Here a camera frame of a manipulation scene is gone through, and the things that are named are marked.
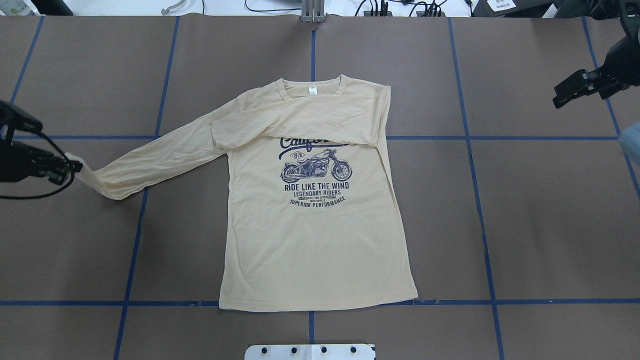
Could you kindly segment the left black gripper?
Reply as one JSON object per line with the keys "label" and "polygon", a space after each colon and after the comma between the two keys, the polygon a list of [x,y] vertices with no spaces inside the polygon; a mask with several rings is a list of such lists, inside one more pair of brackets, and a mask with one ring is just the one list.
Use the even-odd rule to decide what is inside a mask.
{"label": "left black gripper", "polygon": [[[6,133],[1,137],[1,182],[17,183],[28,177],[47,178],[56,185],[83,169],[81,161],[71,160],[43,133],[41,121],[20,107],[0,101],[0,121]],[[25,132],[47,141],[58,153],[37,148],[14,139],[15,132]]]}

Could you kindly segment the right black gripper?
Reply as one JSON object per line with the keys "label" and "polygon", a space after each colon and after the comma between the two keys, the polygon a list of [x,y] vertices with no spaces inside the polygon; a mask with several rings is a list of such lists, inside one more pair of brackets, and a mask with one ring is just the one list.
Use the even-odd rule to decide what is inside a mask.
{"label": "right black gripper", "polygon": [[578,69],[554,87],[555,109],[570,101],[598,93],[608,100],[618,92],[640,85],[640,48],[637,39],[624,37],[606,53],[602,66],[586,71]]}

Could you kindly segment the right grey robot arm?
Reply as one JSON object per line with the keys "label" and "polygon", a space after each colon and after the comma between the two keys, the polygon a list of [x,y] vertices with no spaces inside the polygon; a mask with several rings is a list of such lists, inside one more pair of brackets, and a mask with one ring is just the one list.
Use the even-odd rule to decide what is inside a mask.
{"label": "right grey robot arm", "polygon": [[601,66],[578,69],[554,86],[556,109],[583,96],[599,94],[608,100],[640,85],[639,2],[637,0],[556,0],[556,18],[619,19],[624,37],[606,53]]}

